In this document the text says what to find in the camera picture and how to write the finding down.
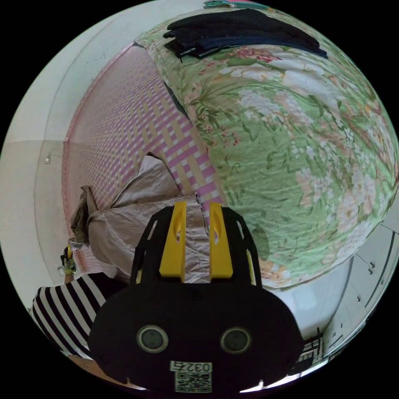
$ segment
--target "beige cloth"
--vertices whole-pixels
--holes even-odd
[[[100,261],[130,275],[134,250],[153,214],[175,202],[187,202],[186,283],[209,282],[209,239],[196,194],[183,197],[166,165],[144,157],[138,174],[109,209],[98,210],[90,188],[82,187],[78,209],[71,220],[72,247],[89,244]]]

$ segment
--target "pink woven mat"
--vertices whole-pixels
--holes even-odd
[[[93,82],[69,129],[62,187],[70,236],[80,187],[90,186],[99,209],[109,207],[148,152],[164,160],[182,194],[198,193],[209,222],[210,202],[223,202],[223,196],[205,146],[177,110],[146,50],[130,47]],[[76,259],[82,271],[107,268],[90,249]]]

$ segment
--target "bed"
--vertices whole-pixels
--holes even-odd
[[[315,279],[351,257],[391,207],[394,128],[345,54],[272,9],[262,12],[315,37],[328,59],[257,45],[181,62],[163,33],[200,12],[215,11],[142,34],[143,48],[125,50],[89,90],[66,144],[66,208],[81,185],[108,206],[152,151],[184,194],[198,192],[205,217],[218,201],[245,218],[266,288]],[[80,256],[82,268],[100,267]]]

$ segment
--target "person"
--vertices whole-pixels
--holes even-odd
[[[39,288],[28,309],[33,321],[61,353],[85,371],[113,384],[140,389],[108,377],[91,358],[87,345],[97,312],[127,283],[104,273],[84,274],[75,279],[76,263],[69,246],[61,255],[61,261],[64,284]]]

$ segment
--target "number label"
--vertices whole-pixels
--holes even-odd
[[[170,362],[170,371],[184,373],[212,373],[212,363]]]

